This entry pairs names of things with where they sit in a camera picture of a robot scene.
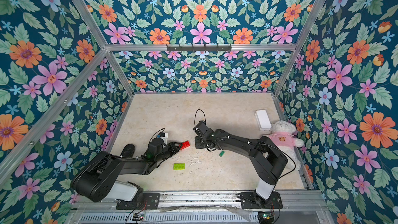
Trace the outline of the red lego brick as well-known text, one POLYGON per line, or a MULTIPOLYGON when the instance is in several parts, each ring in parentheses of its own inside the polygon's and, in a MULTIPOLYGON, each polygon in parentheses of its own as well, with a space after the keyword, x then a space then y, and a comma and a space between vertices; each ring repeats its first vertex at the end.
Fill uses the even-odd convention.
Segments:
POLYGON ((182 143, 180 149, 183 150, 183 149, 186 149, 188 147, 190 147, 190 142, 189 141, 185 141, 185 142, 182 143))

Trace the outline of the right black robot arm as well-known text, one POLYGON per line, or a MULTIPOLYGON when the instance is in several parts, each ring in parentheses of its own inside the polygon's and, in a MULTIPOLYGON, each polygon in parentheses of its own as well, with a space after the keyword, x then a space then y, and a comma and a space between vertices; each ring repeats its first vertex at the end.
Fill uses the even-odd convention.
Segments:
POLYGON ((193 131, 196 149, 227 150, 247 157, 259 176, 256 198, 269 199, 288 164, 288 156, 270 138, 247 139, 222 129, 214 131, 203 120, 194 126, 193 131))

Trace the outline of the lime green lego brick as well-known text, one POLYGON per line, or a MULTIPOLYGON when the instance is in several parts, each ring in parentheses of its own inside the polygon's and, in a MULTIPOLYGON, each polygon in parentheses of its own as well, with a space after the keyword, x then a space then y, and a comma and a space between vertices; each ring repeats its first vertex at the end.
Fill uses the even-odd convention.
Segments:
POLYGON ((185 163, 174 163, 173 164, 173 170, 185 170, 186 169, 186 164, 185 163))

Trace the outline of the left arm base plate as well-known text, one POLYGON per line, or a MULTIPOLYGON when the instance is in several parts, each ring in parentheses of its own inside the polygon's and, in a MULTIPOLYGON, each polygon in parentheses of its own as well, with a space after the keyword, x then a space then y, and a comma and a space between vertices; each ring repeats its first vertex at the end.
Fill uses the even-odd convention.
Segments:
POLYGON ((140 193, 132 201, 119 200, 116 210, 153 210, 157 209, 160 202, 159 193, 140 193))

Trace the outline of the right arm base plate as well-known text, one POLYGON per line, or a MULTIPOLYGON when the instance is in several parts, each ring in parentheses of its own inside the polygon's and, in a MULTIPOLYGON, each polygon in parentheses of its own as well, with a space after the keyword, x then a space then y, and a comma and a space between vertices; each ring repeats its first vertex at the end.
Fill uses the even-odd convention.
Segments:
POLYGON ((261 198, 255 191, 242 192, 238 196, 242 209, 282 209, 283 203, 278 192, 273 191, 268 199, 261 198))

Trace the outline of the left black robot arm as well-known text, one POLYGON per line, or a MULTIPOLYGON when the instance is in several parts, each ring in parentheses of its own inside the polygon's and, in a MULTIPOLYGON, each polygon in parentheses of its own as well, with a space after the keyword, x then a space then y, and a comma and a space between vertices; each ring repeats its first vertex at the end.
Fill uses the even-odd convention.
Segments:
POLYGON ((119 156, 102 151, 72 180, 71 188, 92 202, 104 199, 132 201, 143 189, 134 183, 118 181, 120 175, 149 175, 163 162, 181 151, 183 143, 165 143, 154 138, 144 154, 133 157, 135 146, 126 145, 119 156))

